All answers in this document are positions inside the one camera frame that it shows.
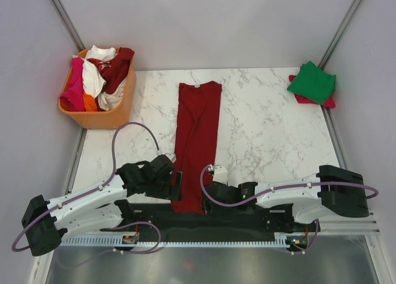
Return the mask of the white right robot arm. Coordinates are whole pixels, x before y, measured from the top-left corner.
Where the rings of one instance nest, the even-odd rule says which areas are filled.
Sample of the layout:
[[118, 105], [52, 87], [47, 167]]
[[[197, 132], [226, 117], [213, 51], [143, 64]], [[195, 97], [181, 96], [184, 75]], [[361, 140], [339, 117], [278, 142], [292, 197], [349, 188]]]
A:
[[369, 216], [366, 193], [378, 194], [373, 187], [364, 185], [360, 174], [332, 165], [322, 165], [317, 173], [292, 181], [251, 181], [236, 187], [227, 184], [226, 169], [220, 165], [206, 166], [200, 175], [207, 174], [212, 175], [212, 183], [200, 187], [210, 207], [242, 212], [289, 205], [291, 210], [283, 215], [283, 222], [293, 231], [332, 214], [366, 218]]

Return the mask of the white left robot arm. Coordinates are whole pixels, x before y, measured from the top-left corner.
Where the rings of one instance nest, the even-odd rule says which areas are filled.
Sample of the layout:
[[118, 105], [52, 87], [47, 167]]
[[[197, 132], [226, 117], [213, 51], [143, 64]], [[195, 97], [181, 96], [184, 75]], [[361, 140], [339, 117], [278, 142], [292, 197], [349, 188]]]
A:
[[162, 154], [152, 161], [126, 163], [111, 181], [97, 183], [73, 194], [32, 198], [22, 218], [32, 256], [55, 250], [63, 241], [96, 230], [130, 230], [136, 216], [127, 198], [143, 194], [163, 200], [180, 200], [181, 182], [174, 170], [175, 155]]

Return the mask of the dark red t-shirt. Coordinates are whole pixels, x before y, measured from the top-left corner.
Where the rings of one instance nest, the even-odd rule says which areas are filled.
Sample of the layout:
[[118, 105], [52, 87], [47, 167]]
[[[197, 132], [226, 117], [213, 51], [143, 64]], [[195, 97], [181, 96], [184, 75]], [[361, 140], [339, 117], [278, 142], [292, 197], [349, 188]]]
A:
[[183, 173], [181, 200], [172, 201], [177, 213], [202, 210], [200, 173], [215, 161], [222, 85], [210, 81], [200, 85], [179, 84], [176, 122], [175, 170]]

